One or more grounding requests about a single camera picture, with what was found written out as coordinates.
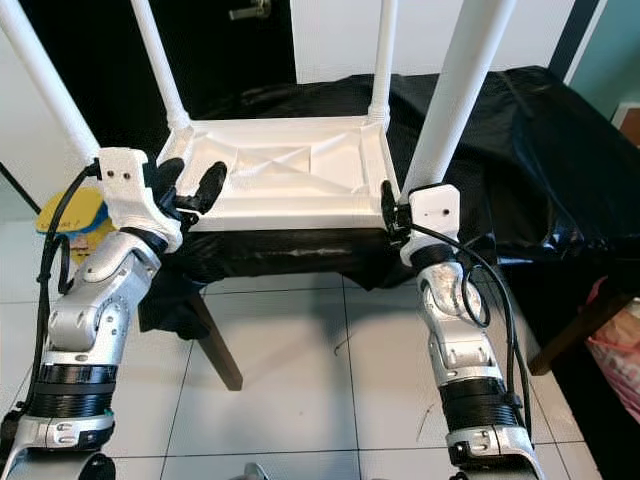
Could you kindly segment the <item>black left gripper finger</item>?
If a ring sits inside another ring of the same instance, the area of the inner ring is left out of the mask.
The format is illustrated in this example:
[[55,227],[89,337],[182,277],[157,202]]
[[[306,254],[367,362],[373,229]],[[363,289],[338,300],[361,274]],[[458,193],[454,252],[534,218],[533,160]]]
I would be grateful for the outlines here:
[[184,160],[169,157],[159,163],[154,175],[154,200],[156,204],[170,204],[177,196],[177,182],[184,170]]
[[200,178],[197,188],[197,212],[205,214],[209,212],[218,201],[223,192],[225,180],[227,180],[228,166],[225,163],[214,163],[205,170]]

